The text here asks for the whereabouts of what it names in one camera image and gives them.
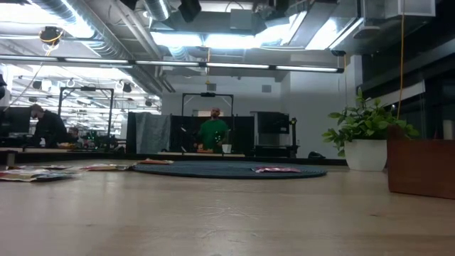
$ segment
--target gray curtain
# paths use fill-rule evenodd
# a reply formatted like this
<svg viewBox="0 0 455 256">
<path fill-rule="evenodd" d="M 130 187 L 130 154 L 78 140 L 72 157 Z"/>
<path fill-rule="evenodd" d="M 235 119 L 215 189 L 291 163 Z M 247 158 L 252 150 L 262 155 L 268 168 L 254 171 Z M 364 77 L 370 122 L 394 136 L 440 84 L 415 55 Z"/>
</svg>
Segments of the gray curtain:
<svg viewBox="0 0 455 256">
<path fill-rule="evenodd" d="M 150 113 L 136 113 L 136 152 L 156 154 L 169 148 L 171 117 Z"/>
</svg>

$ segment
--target wooden planter box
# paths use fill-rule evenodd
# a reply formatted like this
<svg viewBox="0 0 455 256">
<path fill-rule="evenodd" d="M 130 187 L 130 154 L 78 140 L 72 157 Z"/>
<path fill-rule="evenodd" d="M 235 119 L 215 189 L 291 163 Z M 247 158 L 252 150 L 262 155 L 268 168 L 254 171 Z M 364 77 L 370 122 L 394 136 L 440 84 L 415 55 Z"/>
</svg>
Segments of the wooden planter box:
<svg viewBox="0 0 455 256">
<path fill-rule="evenodd" d="M 387 141 L 390 192 L 455 199 L 455 141 L 395 135 Z"/>
</svg>

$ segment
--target green shirt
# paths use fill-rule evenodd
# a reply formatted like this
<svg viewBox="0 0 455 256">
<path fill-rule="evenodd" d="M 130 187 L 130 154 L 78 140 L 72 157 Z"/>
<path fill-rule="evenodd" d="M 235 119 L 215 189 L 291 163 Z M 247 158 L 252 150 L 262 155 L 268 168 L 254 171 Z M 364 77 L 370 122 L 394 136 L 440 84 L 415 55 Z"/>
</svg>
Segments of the green shirt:
<svg viewBox="0 0 455 256">
<path fill-rule="evenodd" d="M 229 130 L 228 125 L 221 119 L 210 119 L 205 121 L 201 126 L 198 133 L 199 138 L 202 140 L 204 149 L 213 149 L 213 152 L 221 152 L 221 146 L 215 143 L 216 132 L 225 138 L 227 131 Z"/>
</svg>

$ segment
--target wall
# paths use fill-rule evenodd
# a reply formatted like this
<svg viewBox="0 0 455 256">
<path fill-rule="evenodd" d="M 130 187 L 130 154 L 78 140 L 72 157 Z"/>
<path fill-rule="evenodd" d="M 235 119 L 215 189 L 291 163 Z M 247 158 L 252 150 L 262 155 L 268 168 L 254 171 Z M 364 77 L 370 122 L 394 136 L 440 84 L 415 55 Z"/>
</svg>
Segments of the wall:
<svg viewBox="0 0 455 256">
<path fill-rule="evenodd" d="M 355 104 L 355 86 L 361 83 L 360 56 L 351 58 L 344 74 L 292 72 L 289 80 L 283 80 L 281 109 L 297 118 L 297 157 L 306 158 L 310 151 L 317 151 L 328 159 L 339 158 L 333 144 L 324 143 L 321 135 L 336 128 L 336 120 L 328 114 Z"/>
<path fill-rule="evenodd" d="M 162 114 L 181 115 L 182 93 L 207 92 L 205 77 L 193 77 L 190 79 L 181 77 L 169 77 L 169 82 L 176 89 L 176 93 L 164 94 L 162 102 Z M 237 78 L 212 77 L 211 83 L 217 84 L 216 93 L 234 95 L 234 114 L 250 116 L 251 111 L 280 111 L 280 84 L 274 78 Z M 271 85 L 271 93 L 263 93 L 262 85 Z M 210 110 L 219 107 L 225 115 L 230 114 L 230 97 L 200 97 L 186 96 L 185 116 L 191 116 L 193 110 Z"/>
</svg>

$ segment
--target round rug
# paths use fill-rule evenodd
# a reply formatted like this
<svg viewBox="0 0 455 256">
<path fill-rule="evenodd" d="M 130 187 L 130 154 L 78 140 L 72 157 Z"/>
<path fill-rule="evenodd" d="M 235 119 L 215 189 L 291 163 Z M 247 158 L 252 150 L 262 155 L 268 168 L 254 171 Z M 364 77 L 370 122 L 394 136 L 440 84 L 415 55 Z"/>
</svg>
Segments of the round rug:
<svg viewBox="0 0 455 256">
<path fill-rule="evenodd" d="M 256 173 L 256 167 L 290 167 L 300 170 L 299 173 Z M 327 171 L 315 166 L 299 164 L 271 164 L 250 161 L 176 161 L 169 165 L 137 164 L 133 171 L 146 174 L 197 178 L 237 178 L 237 179 L 281 179 L 313 178 L 324 176 Z"/>
</svg>

